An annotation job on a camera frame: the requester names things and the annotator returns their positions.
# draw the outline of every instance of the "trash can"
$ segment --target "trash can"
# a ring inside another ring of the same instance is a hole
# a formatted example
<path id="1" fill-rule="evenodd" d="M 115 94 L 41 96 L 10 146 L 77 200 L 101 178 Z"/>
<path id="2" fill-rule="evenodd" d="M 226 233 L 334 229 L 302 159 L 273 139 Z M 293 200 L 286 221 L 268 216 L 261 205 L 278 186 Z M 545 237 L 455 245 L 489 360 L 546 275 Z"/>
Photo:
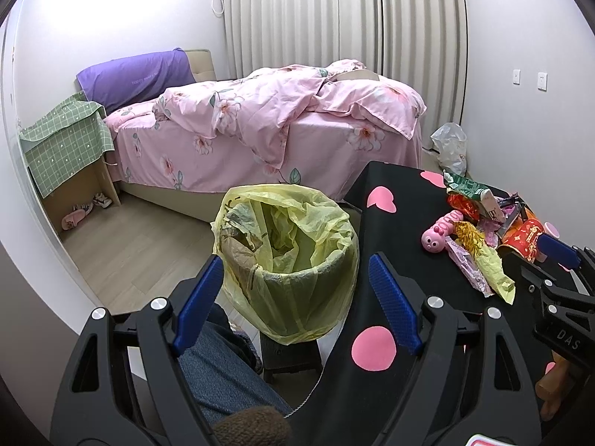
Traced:
<path id="1" fill-rule="evenodd" d="M 294 184 L 230 189 L 211 224 L 225 295 L 283 345 L 316 340 L 347 314 L 359 262 L 349 215 Z"/>

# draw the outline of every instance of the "pink caterpillar toy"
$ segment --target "pink caterpillar toy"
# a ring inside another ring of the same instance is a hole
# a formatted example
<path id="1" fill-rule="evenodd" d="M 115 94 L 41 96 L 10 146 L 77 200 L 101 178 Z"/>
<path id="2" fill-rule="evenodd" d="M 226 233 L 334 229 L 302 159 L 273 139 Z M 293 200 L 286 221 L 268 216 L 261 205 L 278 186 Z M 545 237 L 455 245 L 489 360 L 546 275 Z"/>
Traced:
<path id="1" fill-rule="evenodd" d="M 439 253 L 446 246 L 446 237 L 454 231 L 454 223 L 463 221 L 463 213 L 451 211 L 421 235 L 421 245 L 430 253 Z"/>

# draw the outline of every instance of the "black tablecloth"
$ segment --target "black tablecloth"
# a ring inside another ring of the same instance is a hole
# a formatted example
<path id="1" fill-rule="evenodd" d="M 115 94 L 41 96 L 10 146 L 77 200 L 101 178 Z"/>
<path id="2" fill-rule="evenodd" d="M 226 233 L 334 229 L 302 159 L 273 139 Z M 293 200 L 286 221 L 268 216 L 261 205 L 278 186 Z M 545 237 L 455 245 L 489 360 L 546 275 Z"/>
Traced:
<path id="1" fill-rule="evenodd" d="M 422 233 L 451 208 L 445 189 L 423 179 L 420 173 L 418 169 L 373 162 L 346 196 L 346 201 L 362 210 L 358 285 L 319 384 L 290 417 L 295 445 L 371 445 L 397 405 L 414 361 L 405 348 L 398 349 L 391 367 L 382 372 L 364 371 L 351 358 L 353 341 L 363 330 L 374 325 L 390 329 L 368 284 L 368 260 L 378 251 L 386 254 L 398 274 L 415 279 L 424 293 L 438 295 L 454 308 L 473 312 L 482 312 L 487 306 L 501 309 L 534 383 L 551 362 L 550 349 L 531 335 L 534 312 L 527 290 L 517 287 L 512 306 L 496 295 L 486 299 L 471 288 L 445 251 L 432 254 L 422 249 Z M 366 207 L 368 195 L 377 186 L 391 190 L 396 213 Z M 558 279 L 557 285 L 573 288 L 570 275 L 557 263 L 546 262 L 543 268 Z"/>

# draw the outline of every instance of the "wall outlet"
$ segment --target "wall outlet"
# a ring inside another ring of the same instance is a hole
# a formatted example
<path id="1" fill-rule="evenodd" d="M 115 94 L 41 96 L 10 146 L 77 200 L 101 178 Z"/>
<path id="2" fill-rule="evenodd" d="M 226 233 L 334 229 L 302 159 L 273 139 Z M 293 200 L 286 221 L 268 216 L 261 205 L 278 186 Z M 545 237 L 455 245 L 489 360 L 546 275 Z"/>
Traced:
<path id="1" fill-rule="evenodd" d="M 537 88 L 547 91 L 547 74 L 545 72 L 539 72 L 537 74 Z"/>

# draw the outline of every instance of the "blue gripper pad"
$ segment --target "blue gripper pad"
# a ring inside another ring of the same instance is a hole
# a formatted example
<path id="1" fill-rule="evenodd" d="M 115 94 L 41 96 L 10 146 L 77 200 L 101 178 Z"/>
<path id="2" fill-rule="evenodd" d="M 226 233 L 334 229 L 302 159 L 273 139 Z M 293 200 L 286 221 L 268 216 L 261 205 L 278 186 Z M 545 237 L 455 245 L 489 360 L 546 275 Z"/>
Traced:
<path id="1" fill-rule="evenodd" d="M 218 256 L 212 259 L 206 270 L 200 271 L 198 283 L 178 314 L 177 333 L 172 344 L 178 357 L 196 343 L 223 284 L 223 274 L 223 261 Z"/>
<path id="2" fill-rule="evenodd" d="M 370 257 L 368 266 L 370 285 L 389 321 L 393 335 L 399 345 L 406 347 L 410 354 L 417 355 L 423 347 L 418 332 L 418 315 L 401 290 L 395 275 L 395 271 L 383 254 L 377 253 Z"/>
<path id="3" fill-rule="evenodd" d="M 572 247 L 545 233 L 537 238 L 537 249 L 569 270 L 576 270 L 581 265 L 581 259 Z"/>

